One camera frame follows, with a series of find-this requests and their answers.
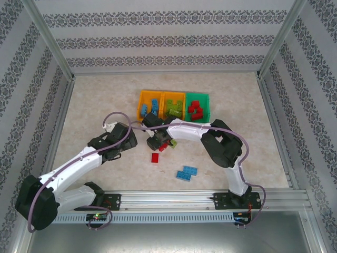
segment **robotic arm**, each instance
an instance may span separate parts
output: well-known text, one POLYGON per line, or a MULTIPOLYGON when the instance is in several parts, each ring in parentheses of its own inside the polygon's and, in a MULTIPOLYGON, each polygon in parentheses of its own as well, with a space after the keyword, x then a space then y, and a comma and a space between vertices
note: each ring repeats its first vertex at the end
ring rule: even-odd
MULTIPOLYGON (((152 113, 149 113, 143 120, 143 124, 148 128, 170 123, 179 123, 180 125, 168 126, 154 131, 147 130, 150 134, 150 137, 147 139, 148 146, 152 150, 157 150, 165 143, 170 144, 172 139, 201 141, 211 159, 217 165, 226 169, 225 171, 230 184, 229 192, 231 194, 231 202, 236 206, 239 206, 240 203, 244 203, 245 197, 251 192, 251 187, 247 186, 240 177, 238 161, 242 154, 241 140, 221 131, 208 130, 205 128, 198 129, 192 126, 182 125, 183 122, 184 121, 176 118, 167 118, 164 121, 152 113)), ((202 124, 202 126, 230 130, 221 120, 202 124)), ((36 230, 46 228, 53 222, 57 214, 81 206, 100 206, 102 204, 104 191, 93 182, 86 183, 84 186, 75 190, 65 190, 82 175, 99 167, 106 161, 119 159, 122 151, 134 148, 137 145, 136 136, 131 130, 125 141, 114 148, 83 157, 88 153, 108 147, 120 141, 127 134, 128 126, 122 123, 113 123, 108 125, 105 129, 105 133, 97 138, 93 138, 87 147, 64 165, 39 178, 30 175, 23 181, 15 208, 27 219, 33 198, 42 185, 50 178, 54 178, 54 174, 65 165, 80 158, 54 178, 54 180, 48 184, 48 188, 43 189, 39 195, 32 215, 32 225, 36 230)))

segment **striped wall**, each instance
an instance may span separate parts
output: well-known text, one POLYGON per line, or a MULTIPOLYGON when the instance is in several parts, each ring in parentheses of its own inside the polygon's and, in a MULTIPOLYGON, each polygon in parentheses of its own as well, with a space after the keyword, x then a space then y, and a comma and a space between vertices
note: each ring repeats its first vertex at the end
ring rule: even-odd
POLYGON ((23 179, 39 176, 68 80, 22 3, 0 0, 0 252, 16 226, 23 179))
POLYGON ((72 71, 257 71, 294 0, 36 1, 72 71))
POLYGON ((264 77, 328 252, 337 252, 336 28, 336 0, 307 1, 264 77))

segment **blue lego brick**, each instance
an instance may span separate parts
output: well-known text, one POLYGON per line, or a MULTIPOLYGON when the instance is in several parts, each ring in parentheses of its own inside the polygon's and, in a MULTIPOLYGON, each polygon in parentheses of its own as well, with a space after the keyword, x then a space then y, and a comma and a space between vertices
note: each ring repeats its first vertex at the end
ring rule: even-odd
POLYGON ((152 111, 158 111, 158 110, 159 110, 158 101, 157 99, 153 99, 152 100, 152 111))
POLYGON ((178 171, 176 177, 177 177, 178 179, 185 180, 185 181, 187 181, 187 182, 190 182, 190 181, 191 181, 191 175, 190 175, 190 174, 187 174, 187 173, 185 173, 185 172, 182 172, 182 171, 178 171))
POLYGON ((143 104, 142 110, 141 110, 141 117, 145 118, 146 114, 147 114, 147 105, 143 104))
POLYGON ((192 176, 196 176, 196 174, 198 173, 198 169, 195 167, 184 166, 183 172, 190 174, 192 176))

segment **marble floor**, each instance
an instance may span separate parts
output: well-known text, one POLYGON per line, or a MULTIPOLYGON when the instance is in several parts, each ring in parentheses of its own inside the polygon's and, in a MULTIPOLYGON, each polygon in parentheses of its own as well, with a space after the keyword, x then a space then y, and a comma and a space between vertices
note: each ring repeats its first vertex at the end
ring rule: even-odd
MULTIPOLYGON (((203 92, 210 96, 210 122, 223 120, 250 145, 243 163, 250 183, 266 188, 288 187, 275 139, 254 73, 168 73, 80 76, 63 127, 54 168, 78 154, 88 141, 103 133, 102 120, 113 111, 136 120, 141 90, 203 92)), ((107 123, 125 122, 122 116, 107 123)), ((228 188, 224 169, 210 159, 201 143, 178 140, 175 149, 160 152, 159 163, 151 163, 153 152, 147 133, 135 130, 138 146, 122 158, 106 162, 71 188, 93 181, 104 190, 205 190, 228 188), (198 168, 190 182, 176 179, 182 166, 198 168)))

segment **orange bin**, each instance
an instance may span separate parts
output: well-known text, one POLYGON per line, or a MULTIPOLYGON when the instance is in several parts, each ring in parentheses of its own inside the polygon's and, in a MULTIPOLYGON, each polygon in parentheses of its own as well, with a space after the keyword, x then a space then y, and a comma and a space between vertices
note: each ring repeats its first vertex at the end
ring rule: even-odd
POLYGON ((164 91, 162 97, 162 103, 159 106, 159 118, 165 120, 167 117, 165 115, 167 109, 167 100, 173 100, 173 104, 177 104, 178 100, 183 101, 183 108, 182 108, 182 117, 181 120, 185 120, 185 107, 186 107, 186 93, 185 92, 173 92, 173 91, 164 91))
POLYGON ((138 108, 137 108, 137 119, 139 121, 142 121, 144 119, 141 117, 141 110, 142 110, 143 104, 147 105, 147 113, 151 112, 152 99, 157 99, 158 106, 159 106, 158 114, 160 115, 161 104, 162 104, 162 99, 163 99, 163 92, 142 90, 141 96, 139 98, 138 108))

